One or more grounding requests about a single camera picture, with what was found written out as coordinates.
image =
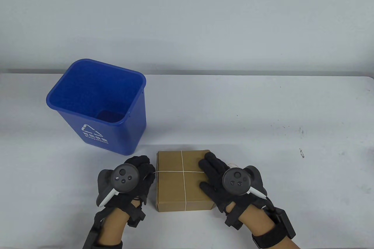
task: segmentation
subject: wrist strap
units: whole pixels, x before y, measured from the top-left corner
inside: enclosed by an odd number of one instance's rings
[[[101,232],[101,221],[108,217],[110,213],[113,212],[114,207],[105,207],[100,212],[97,212],[95,215],[95,219],[93,221],[92,228],[88,233],[86,241],[84,242],[83,249],[91,249],[92,246],[95,244],[99,234]]]
[[[287,236],[286,227],[282,224],[276,224],[275,228],[263,234],[262,236],[252,235],[253,241],[258,248],[266,249],[281,242]]]

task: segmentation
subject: recycling bin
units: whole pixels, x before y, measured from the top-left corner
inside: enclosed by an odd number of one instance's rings
[[[68,68],[46,102],[87,144],[128,156],[146,129],[145,86],[142,73],[81,59]]]

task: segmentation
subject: hand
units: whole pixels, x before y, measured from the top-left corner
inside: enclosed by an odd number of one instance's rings
[[[221,213],[233,201],[233,195],[226,191],[222,185],[222,177],[229,167],[216,158],[212,152],[207,152],[204,159],[199,161],[199,167],[205,172],[209,183],[201,182],[200,189],[211,198]]]
[[[155,180],[155,168],[150,164],[149,158],[147,156],[134,156],[125,161],[125,163],[130,163],[135,166],[139,171],[139,182],[136,187],[128,193],[120,193],[116,196],[113,196],[111,200],[105,205],[106,207],[119,208],[124,212],[129,212],[128,206],[131,204],[131,201],[139,201],[139,206],[142,207],[142,203],[147,203],[147,196],[149,188],[151,187],[153,181]],[[108,181],[113,170],[103,170],[99,174],[98,185],[99,193],[102,189],[102,184],[99,182]]]
[[[220,212],[225,212],[227,215],[229,212],[231,212],[234,206],[237,205],[237,213],[235,216],[228,216],[226,224],[229,226],[232,225],[236,229],[239,229],[242,226],[242,223],[238,221],[240,214],[243,213],[250,204],[255,203],[258,198],[253,194],[236,196],[229,193],[222,184],[222,177],[229,167],[223,161],[216,158],[215,154],[212,152],[205,154],[204,159],[199,161],[199,167],[206,173],[209,180],[208,183],[201,182],[200,188],[208,197],[211,198],[212,201],[214,201]],[[245,168],[245,170],[250,175],[256,175],[258,178],[256,182],[261,181],[260,183],[262,185],[261,176],[255,167],[248,166]]]

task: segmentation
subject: white string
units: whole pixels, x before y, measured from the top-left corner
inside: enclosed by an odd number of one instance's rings
[[[182,157],[182,170],[183,170],[183,187],[184,187],[184,210],[187,209],[187,196],[186,196],[186,181],[184,181],[184,166],[183,166],[183,154],[181,151],[181,157]]]
[[[154,173],[159,173],[159,172],[183,172],[184,210],[186,211],[186,209],[187,209],[187,196],[186,196],[186,181],[184,180],[184,173],[185,173],[185,172],[204,173],[204,171],[184,171],[184,166],[183,166],[183,153],[182,153],[182,151],[181,151],[181,157],[182,157],[182,171],[161,170],[161,171],[155,171]]]
[[[160,170],[160,171],[155,171],[153,174],[155,173],[159,173],[159,172],[192,172],[192,173],[205,173],[204,171],[171,171],[171,170]]]

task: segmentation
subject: cardboard box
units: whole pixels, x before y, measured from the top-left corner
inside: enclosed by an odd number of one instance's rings
[[[159,212],[210,210],[214,202],[200,189],[207,176],[198,162],[209,150],[157,153],[157,202]]]

